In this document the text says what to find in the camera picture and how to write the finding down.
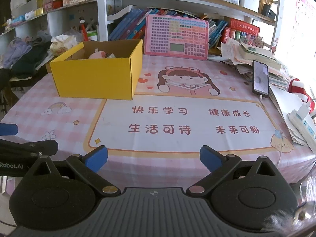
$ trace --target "gray screen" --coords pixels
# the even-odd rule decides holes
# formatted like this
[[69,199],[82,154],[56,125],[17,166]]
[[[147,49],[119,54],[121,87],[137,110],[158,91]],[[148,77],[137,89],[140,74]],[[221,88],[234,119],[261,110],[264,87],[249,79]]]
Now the gray screen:
[[253,62],[255,91],[269,95],[268,66],[258,61]]
[[170,51],[172,51],[172,52],[183,52],[184,51],[184,44],[171,43],[170,44]]

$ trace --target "gray ribbed plate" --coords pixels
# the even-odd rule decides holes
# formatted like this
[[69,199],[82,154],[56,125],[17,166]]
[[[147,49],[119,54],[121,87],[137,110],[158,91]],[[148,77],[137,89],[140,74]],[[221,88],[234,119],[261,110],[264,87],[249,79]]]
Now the gray ribbed plate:
[[78,225],[52,232],[18,227],[9,236],[279,237],[279,234],[237,230],[219,220],[205,200],[190,198],[181,188],[127,188],[119,197],[102,199],[95,212]]

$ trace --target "pink plush toy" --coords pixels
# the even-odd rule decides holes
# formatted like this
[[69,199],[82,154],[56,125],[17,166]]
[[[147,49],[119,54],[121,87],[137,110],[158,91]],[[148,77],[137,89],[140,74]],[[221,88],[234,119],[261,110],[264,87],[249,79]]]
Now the pink plush toy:
[[95,49],[95,53],[91,54],[89,59],[106,59],[106,52],[100,51],[98,49]]

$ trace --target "black cable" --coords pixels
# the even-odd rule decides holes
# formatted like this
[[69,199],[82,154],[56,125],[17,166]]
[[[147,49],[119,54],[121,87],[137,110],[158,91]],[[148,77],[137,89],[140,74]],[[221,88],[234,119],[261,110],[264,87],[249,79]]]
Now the black cable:
[[4,225],[7,225],[7,226],[11,226],[11,227],[17,227],[16,225],[11,225],[11,224],[8,224],[8,223],[3,222],[3,221],[1,221],[1,220],[0,220],[0,223],[1,223],[1,224],[4,224]]

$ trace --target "pink learning board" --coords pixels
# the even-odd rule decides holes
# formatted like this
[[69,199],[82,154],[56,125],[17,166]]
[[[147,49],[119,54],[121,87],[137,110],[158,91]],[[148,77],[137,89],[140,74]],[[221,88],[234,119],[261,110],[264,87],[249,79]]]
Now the pink learning board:
[[148,15],[146,19],[146,55],[207,60],[209,24],[185,17]]

